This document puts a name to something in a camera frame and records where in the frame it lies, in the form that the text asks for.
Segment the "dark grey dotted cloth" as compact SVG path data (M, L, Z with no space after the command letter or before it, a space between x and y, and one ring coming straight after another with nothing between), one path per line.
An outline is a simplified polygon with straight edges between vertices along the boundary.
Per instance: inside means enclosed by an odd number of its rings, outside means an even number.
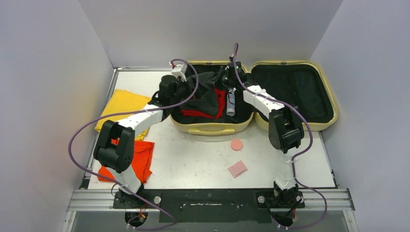
M222 117L226 91L215 86L217 76L216 72L199 74L199 86L194 97L180 106L182 115L211 119Z

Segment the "red printed t-shirt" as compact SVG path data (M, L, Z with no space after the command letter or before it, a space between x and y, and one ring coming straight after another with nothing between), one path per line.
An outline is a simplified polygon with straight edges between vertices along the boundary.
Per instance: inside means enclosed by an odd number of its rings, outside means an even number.
M215 87L210 88L203 95L182 104L179 112L183 116L220 118L226 104L225 94L225 90L219 90Z

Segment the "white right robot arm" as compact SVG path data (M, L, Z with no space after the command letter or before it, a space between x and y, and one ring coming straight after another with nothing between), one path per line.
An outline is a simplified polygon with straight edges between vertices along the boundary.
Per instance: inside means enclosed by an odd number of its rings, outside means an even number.
M276 174L272 207L304 207L304 198L293 174L294 160L290 149L298 148L304 138L300 117L290 108L278 102L253 80L248 80L240 64L230 62L218 70L218 81L230 93L241 93L243 101L253 106L268 119L268 139L276 150Z

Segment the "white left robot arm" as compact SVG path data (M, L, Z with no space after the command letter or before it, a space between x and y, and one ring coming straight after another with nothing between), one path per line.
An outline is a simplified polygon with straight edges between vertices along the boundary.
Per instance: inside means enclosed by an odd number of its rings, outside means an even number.
M132 168L135 136L145 129L164 121L171 109L194 97L199 88L199 75L183 78L165 75L151 100L136 113L119 121L103 123L93 157L105 167L111 177L106 177L119 187L119 201L138 208L148 201L144 198L144 186Z

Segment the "white spray bottle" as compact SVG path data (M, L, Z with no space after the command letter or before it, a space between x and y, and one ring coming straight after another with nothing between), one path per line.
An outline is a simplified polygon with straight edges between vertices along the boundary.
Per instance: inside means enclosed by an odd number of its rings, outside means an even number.
M229 91L226 100L226 115L235 116L235 94Z

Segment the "yellow t-shirt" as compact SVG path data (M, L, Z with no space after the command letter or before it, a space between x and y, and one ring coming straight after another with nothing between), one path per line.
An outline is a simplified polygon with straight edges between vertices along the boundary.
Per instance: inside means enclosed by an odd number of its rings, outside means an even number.
M131 112L141 110L149 101L151 100L150 97L135 94L123 89L115 89L110 100L108 101L107 105L102 111L101 116L114 114L114 113L121 113L121 112ZM118 121L124 119L128 115L119 115L119 116L111 116L108 118L100 119L94 129L98 132L101 131L102 125L105 121ZM144 130L142 133L136 136L136 141L143 141L149 131L149 128Z

